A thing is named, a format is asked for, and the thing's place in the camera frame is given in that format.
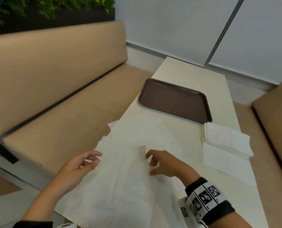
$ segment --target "black planter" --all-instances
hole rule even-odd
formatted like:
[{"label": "black planter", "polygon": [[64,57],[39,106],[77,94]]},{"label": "black planter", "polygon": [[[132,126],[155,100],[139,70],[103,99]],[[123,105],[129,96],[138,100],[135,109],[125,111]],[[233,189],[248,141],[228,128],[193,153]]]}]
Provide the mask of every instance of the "black planter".
[{"label": "black planter", "polygon": [[3,14],[1,20],[5,24],[0,24],[0,34],[115,20],[114,11],[113,14],[108,14],[103,8],[57,9],[54,19],[47,19],[44,15],[39,14],[37,8],[33,6],[28,6],[25,13],[25,17],[11,11],[10,14]]}]

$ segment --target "beige upholstery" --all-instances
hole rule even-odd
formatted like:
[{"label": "beige upholstery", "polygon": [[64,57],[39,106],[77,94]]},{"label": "beige upholstery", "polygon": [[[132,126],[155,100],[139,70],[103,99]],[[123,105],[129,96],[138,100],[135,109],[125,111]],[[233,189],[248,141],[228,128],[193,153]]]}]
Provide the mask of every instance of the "beige upholstery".
[{"label": "beige upholstery", "polygon": [[248,134],[250,162],[269,228],[282,227],[282,170],[250,107],[234,102],[241,132]]},{"label": "beige upholstery", "polygon": [[282,160],[282,83],[256,99],[253,107]]},{"label": "beige upholstery", "polygon": [[0,135],[126,60],[122,22],[0,35]]},{"label": "beige upholstery", "polygon": [[4,138],[14,151],[55,174],[73,155],[94,149],[153,74],[122,65]]}]

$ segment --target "plastic tray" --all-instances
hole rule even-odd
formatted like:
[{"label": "plastic tray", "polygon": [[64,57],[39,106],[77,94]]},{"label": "plastic tray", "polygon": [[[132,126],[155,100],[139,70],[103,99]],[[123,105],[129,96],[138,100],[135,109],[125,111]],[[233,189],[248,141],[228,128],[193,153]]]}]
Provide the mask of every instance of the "plastic tray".
[{"label": "plastic tray", "polygon": [[148,78],[138,101],[141,105],[196,122],[212,122],[206,96],[199,91]]}]

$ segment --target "green foliage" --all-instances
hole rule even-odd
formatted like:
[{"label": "green foliage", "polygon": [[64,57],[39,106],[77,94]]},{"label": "green foliage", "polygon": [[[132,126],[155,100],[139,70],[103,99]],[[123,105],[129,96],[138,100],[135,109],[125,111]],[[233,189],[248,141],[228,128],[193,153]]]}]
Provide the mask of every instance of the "green foliage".
[{"label": "green foliage", "polygon": [[38,13],[43,14],[47,18],[54,17],[55,9],[60,7],[81,8],[103,7],[107,13],[113,11],[114,0],[0,0],[0,17],[1,14],[9,14],[5,7],[9,7],[14,12],[25,16],[24,9],[28,5],[35,5],[38,8]]}]

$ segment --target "white table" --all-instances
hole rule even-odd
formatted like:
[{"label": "white table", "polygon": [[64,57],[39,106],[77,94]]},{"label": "white table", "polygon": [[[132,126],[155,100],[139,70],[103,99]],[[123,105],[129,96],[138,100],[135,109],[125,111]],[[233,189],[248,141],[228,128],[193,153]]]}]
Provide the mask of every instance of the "white table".
[{"label": "white table", "polygon": [[[166,58],[153,75],[154,79],[169,82],[204,93],[210,107],[213,123],[240,131],[235,109],[230,97],[225,76],[203,68]],[[189,164],[207,180],[215,183],[226,195],[235,210],[253,228],[268,227],[257,187],[249,186],[219,171],[200,164],[201,124],[177,116],[143,107],[138,97],[121,119],[149,112],[162,119],[164,126],[181,146]],[[185,195],[180,186],[178,195]]]}]

